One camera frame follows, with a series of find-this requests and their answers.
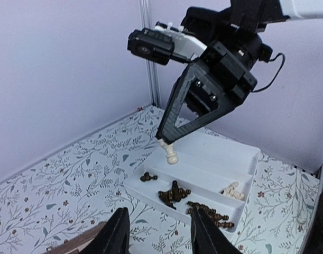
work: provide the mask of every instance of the white plastic tray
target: white plastic tray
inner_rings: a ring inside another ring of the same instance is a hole
[[[189,208],[186,202],[203,203],[216,209],[217,213],[228,215],[228,221],[234,222],[235,226],[222,231],[226,236],[233,233],[250,192],[260,149],[197,131],[178,140],[174,150],[179,162],[169,165],[165,150],[156,148],[144,164],[124,181],[127,191],[186,224],[191,223],[190,216],[186,214]],[[147,171],[157,175],[158,180],[140,181]],[[167,207],[158,197],[158,191],[170,190],[173,180],[178,181],[179,187],[192,191],[181,202],[174,202],[176,210]],[[245,194],[244,201],[220,194],[223,188],[236,181],[239,182],[237,191]]]

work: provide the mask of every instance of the camera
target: camera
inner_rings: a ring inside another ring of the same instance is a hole
[[[135,56],[167,65],[174,52],[172,37],[144,28],[134,30],[128,37],[127,49]]]

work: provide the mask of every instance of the metal pole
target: metal pole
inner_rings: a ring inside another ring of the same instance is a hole
[[[142,26],[144,28],[152,29],[153,26],[152,26],[150,1],[139,0],[139,3],[140,3]],[[156,68],[156,63],[147,60],[146,64],[147,64],[147,75],[149,78],[149,85],[150,85],[151,104],[156,107],[161,107],[159,78],[158,78],[158,70]]]

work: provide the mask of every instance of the black cable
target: black cable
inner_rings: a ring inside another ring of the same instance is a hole
[[[252,91],[252,93],[259,93],[259,92],[265,91],[267,88],[269,88],[273,84],[273,82],[275,81],[276,77],[278,76],[280,70],[282,69],[284,62],[286,61],[286,56],[283,53],[278,53],[276,55],[276,57],[269,60],[269,62],[274,62],[279,56],[282,56],[282,63],[281,63],[279,70],[276,72],[274,78],[272,79],[272,81],[268,85],[266,85],[265,87],[262,87],[258,90],[255,90],[255,91]]]

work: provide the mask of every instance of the black bracket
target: black bracket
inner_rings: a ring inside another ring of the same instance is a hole
[[[127,208],[117,209],[80,254],[129,254],[130,217]]]
[[[241,254],[203,209],[196,208],[191,216],[193,254]]]
[[[173,86],[157,139],[172,144],[243,104],[257,80],[220,42],[187,65]],[[183,103],[198,117],[176,127]]]

